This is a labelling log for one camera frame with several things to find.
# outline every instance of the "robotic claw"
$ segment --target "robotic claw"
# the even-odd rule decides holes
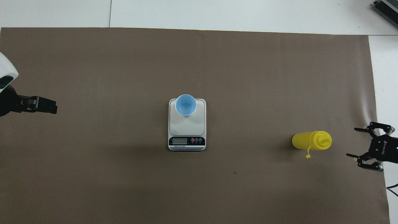
[[[375,133],[375,128],[381,128],[385,132],[384,135],[378,136]],[[398,138],[390,135],[395,131],[395,128],[388,124],[380,124],[371,122],[366,128],[354,128],[358,132],[366,132],[372,136],[369,151],[363,155],[357,156],[353,154],[346,154],[353,157],[358,162],[358,166],[364,169],[371,169],[376,171],[383,171],[381,162],[387,161],[398,163]],[[372,164],[365,164],[365,161],[376,159],[377,162]]]

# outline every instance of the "brown mat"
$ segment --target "brown mat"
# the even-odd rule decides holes
[[[1,223],[389,223],[360,169],[376,120],[367,36],[2,28],[18,94],[0,118]],[[168,102],[207,101],[207,148],[167,147]],[[291,145],[325,130],[325,151]]]

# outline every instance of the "digital kitchen scale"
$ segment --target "digital kitchen scale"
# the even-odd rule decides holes
[[[201,151],[206,148],[206,101],[196,100],[196,110],[188,116],[180,115],[176,99],[169,102],[169,149],[173,151]]]

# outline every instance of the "white table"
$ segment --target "white table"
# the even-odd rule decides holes
[[[398,29],[370,8],[372,1],[2,0],[0,27],[135,27],[369,35],[377,118],[398,128],[395,117]],[[386,185],[398,183],[398,165],[384,163],[384,168]],[[398,224],[398,197],[387,192],[387,198],[391,224]]]

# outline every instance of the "blue cup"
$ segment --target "blue cup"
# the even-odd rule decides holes
[[[175,106],[179,114],[188,116],[196,110],[196,100],[193,96],[184,94],[176,99]]]

